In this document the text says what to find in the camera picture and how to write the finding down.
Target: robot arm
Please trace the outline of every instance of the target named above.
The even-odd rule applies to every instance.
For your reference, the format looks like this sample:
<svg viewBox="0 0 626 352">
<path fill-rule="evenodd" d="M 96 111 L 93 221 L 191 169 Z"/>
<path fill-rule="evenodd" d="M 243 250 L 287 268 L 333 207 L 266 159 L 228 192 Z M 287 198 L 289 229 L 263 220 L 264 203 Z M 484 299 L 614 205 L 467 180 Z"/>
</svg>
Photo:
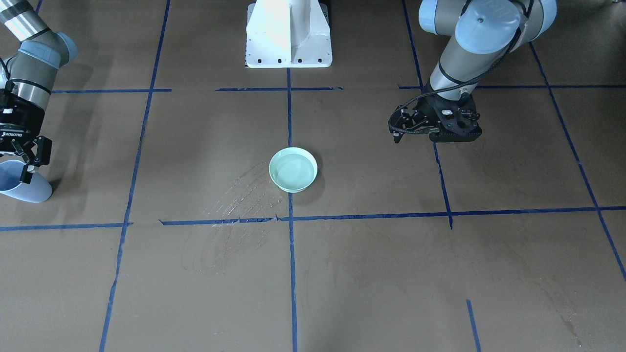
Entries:
<svg viewBox="0 0 626 352">
<path fill-rule="evenodd" d="M 26 0 L 0 0 L 0 20 L 21 42 L 0 68 L 0 157 L 22 157 L 20 181 L 28 184 L 50 162 L 52 141 L 39 132 L 56 73 L 78 49 L 66 34 L 52 32 Z"/>
<path fill-rule="evenodd" d="M 476 140 L 482 129 L 472 91 L 506 55 L 548 29 L 556 13 L 555 0 L 424 0 L 421 27 L 451 39 L 422 94 L 389 118 L 394 141 L 406 133 L 434 142 Z"/>
</svg>

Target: white mounting bracket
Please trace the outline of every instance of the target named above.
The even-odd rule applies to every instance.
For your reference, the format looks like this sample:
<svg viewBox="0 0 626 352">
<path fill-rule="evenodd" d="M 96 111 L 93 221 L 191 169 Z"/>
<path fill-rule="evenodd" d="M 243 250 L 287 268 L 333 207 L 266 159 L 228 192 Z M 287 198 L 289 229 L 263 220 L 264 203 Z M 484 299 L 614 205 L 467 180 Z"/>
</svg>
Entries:
<svg viewBox="0 0 626 352">
<path fill-rule="evenodd" d="M 328 8 L 317 0 L 257 0 L 248 6 L 245 62 L 250 68 L 328 67 Z"/>
</svg>

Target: light blue cup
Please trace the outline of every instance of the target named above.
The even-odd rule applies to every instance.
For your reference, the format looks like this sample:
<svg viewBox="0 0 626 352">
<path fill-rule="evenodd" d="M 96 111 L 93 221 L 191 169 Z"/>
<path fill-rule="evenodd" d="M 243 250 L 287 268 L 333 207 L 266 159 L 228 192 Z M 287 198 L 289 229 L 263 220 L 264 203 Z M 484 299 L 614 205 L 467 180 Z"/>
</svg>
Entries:
<svg viewBox="0 0 626 352">
<path fill-rule="evenodd" d="M 283 191 L 298 193 L 310 186 L 317 176 L 317 162 L 302 148 L 289 147 L 270 160 L 270 177 Z"/>
<path fill-rule="evenodd" d="M 52 195 L 52 187 L 38 173 L 33 174 L 30 184 L 19 181 L 25 163 L 20 160 L 7 160 L 0 163 L 0 194 L 30 203 L 41 203 Z"/>
</svg>

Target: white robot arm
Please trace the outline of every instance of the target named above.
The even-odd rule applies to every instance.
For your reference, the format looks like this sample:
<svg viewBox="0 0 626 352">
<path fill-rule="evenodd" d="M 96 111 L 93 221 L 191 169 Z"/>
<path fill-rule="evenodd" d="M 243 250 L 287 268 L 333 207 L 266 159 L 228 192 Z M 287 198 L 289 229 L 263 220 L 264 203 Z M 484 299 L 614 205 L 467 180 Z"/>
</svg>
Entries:
<svg viewBox="0 0 626 352">
<path fill-rule="evenodd" d="M 66 34 L 52 32 L 26 0 L 0 0 L 0 21 L 21 42 L 0 68 L 0 157 L 22 157 L 20 181 L 30 183 L 50 162 L 52 141 L 39 132 L 56 73 L 78 49 Z"/>
<path fill-rule="evenodd" d="M 406 133 L 428 134 L 434 142 L 476 140 L 482 129 L 471 92 L 506 55 L 548 29 L 556 14 L 555 0 L 424 0 L 421 27 L 451 39 L 422 94 L 389 118 L 394 141 Z"/>
</svg>

